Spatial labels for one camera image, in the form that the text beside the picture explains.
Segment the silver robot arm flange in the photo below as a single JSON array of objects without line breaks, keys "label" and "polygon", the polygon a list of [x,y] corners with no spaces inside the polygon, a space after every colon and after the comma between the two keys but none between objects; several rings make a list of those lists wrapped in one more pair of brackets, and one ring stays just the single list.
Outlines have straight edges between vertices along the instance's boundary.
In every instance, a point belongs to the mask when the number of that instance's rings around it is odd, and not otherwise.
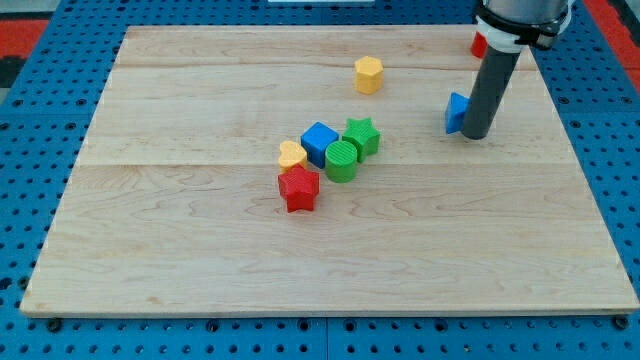
[{"label": "silver robot arm flange", "polygon": [[574,0],[478,0],[477,31],[502,53],[549,50],[568,28]]}]

